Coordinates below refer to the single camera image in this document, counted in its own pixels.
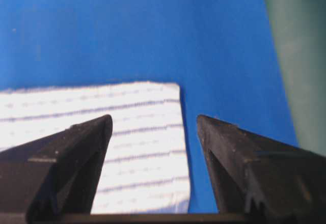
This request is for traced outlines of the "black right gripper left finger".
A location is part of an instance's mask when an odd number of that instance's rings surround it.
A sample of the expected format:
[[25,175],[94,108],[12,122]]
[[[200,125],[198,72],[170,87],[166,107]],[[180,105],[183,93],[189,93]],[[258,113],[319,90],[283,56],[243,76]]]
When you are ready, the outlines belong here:
[[89,214],[112,117],[105,115],[1,152],[1,223]]

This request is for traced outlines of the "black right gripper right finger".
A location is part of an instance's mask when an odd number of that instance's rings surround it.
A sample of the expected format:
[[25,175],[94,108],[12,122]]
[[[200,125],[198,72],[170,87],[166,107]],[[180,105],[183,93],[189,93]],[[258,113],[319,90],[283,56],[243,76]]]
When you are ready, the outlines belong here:
[[205,115],[197,133],[217,207],[254,223],[325,223],[325,157]]

